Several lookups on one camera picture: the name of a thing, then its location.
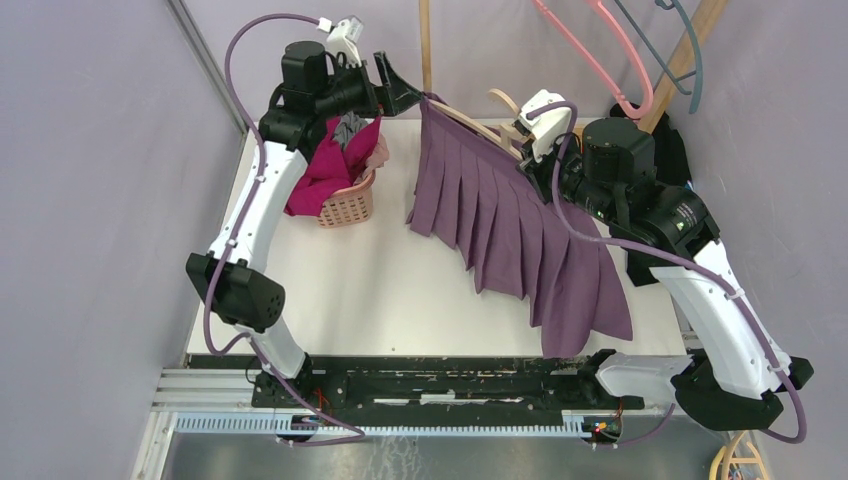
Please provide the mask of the beige wooden hanger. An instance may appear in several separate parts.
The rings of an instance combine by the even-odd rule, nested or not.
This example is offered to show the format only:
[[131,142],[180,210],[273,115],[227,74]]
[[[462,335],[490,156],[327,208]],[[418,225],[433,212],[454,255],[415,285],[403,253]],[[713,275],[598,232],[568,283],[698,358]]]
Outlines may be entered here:
[[520,146],[529,138],[529,136],[527,134],[522,134],[512,123],[500,122],[497,125],[485,124],[446,104],[440,100],[439,96],[435,93],[426,92],[425,96],[428,103],[431,104],[437,111],[472,131],[479,137],[496,144],[501,150],[516,161],[523,160],[523,154],[520,150]]

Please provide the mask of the purple pleated skirt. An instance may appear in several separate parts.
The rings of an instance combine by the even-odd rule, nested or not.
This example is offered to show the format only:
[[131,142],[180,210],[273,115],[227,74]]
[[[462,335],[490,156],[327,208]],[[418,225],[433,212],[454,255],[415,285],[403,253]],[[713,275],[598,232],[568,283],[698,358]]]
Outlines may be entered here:
[[577,355],[597,332],[634,338],[609,250],[575,240],[519,172],[517,160],[436,107],[420,104],[421,154],[412,231],[460,252],[477,292],[527,300],[546,358]]

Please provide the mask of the magenta skirt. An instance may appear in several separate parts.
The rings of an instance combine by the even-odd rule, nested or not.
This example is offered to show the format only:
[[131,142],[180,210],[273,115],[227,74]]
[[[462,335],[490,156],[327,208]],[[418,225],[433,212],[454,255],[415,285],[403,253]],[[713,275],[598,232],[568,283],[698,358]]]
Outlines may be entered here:
[[328,120],[327,135],[294,187],[284,212],[317,217],[332,194],[358,183],[365,161],[382,134],[381,123],[380,117],[367,120],[352,113]]

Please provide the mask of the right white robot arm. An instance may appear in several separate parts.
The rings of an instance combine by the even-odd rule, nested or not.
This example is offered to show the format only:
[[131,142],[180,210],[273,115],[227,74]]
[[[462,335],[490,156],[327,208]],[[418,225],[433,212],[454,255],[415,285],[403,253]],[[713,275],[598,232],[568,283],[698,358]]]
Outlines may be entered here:
[[608,235],[601,244],[626,251],[632,282],[661,284],[700,342],[677,356],[597,353],[577,382],[580,400],[602,408],[615,397],[637,397],[674,406],[710,430],[772,434],[786,393],[798,423],[792,441],[801,441],[807,423],[799,392],[813,367],[786,354],[763,327],[705,203],[658,180],[653,137],[621,117],[593,121],[580,133],[540,118],[519,118],[514,128],[520,171],[538,196],[602,222]]

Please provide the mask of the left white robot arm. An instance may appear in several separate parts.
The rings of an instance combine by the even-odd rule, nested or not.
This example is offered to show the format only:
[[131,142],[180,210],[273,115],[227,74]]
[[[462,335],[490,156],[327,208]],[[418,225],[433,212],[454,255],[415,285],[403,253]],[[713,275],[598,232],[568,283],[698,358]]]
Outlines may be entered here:
[[422,92],[395,72],[384,52],[375,53],[374,61],[377,84],[365,63],[355,65],[345,53],[332,55],[318,42],[285,48],[283,81],[257,126],[254,159],[236,205],[207,251],[191,254],[186,262],[204,319],[217,315],[249,340],[263,369],[280,376],[277,394],[294,407],[312,399],[315,382],[301,371],[308,356],[282,318],[285,290],[265,274],[271,241],[330,119],[348,113],[394,117],[422,100]]

